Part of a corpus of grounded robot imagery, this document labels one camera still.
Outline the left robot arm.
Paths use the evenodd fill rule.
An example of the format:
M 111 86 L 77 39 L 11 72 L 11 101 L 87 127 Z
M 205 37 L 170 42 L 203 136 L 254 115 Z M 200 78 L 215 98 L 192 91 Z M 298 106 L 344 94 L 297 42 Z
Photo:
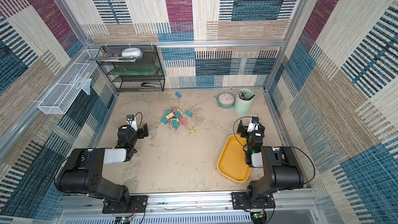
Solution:
M 108 164 L 129 162 L 137 150 L 139 139 L 149 136 L 148 125 L 134 129 L 131 125 L 118 128 L 115 148 L 76 148 L 59 167 L 54 177 L 58 191 L 71 194 L 85 194 L 100 198 L 107 204 L 130 202 L 127 186 L 115 184 L 103 177 L 103 167 Z

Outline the pale yellow binder clip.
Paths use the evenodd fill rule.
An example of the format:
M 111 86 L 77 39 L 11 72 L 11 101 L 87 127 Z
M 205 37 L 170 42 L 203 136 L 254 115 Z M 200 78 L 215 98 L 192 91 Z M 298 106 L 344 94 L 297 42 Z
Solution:
M 173 112 L 170 112 L 168 115 L 166 115 L 166 118 L 169 120 L 169 119 L 172 119 L 172 118 L 174 118 L 174 113 Z

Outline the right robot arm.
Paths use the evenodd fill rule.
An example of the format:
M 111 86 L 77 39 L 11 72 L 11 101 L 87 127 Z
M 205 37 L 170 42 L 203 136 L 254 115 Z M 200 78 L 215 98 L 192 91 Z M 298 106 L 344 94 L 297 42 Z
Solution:
M 245 153 L 245 163 L 250 168 L 260 168 L 263 176 L 253 180 L 246 188 L 249 204 L 271 201 L 274 193 L 284 190 L 303 188 L 305 178 L 291 146 L 264 146 L 265 127 L 256 116 L 247 117 L 249 124 L 243 124 L 242 119 L 235 121 L 237 128 L 233 134 L 239 134 L 246 143 L 238 142 Z

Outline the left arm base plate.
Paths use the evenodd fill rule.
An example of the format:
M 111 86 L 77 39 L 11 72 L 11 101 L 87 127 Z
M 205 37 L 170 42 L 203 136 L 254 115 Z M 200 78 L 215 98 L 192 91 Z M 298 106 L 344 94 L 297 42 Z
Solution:
M 130 196 L 127 202 L 104 201 L 103 214 L 144 213 L 146 211 L 148 196 Z

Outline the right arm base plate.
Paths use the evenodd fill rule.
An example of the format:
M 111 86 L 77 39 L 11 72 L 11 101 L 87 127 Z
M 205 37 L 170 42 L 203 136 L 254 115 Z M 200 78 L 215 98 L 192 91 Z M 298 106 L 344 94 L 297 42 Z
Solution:
M 249 197 L 245 191 L 232 192 L 231 199 L 233 209 L 248 211 L 251 209 L 268 209 L 275 207 L 275 202 L 272 197 Z

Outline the yellow plastic storage tray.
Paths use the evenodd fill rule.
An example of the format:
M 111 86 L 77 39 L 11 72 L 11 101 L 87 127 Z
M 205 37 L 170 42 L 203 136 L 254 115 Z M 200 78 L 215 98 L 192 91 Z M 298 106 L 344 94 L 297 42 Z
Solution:
M 243 146 L 246 139 L 230 135 L 218 159 L 217 169 L 224 177 L 237 183 L 248 180 L 251 168 L 246 164 Z

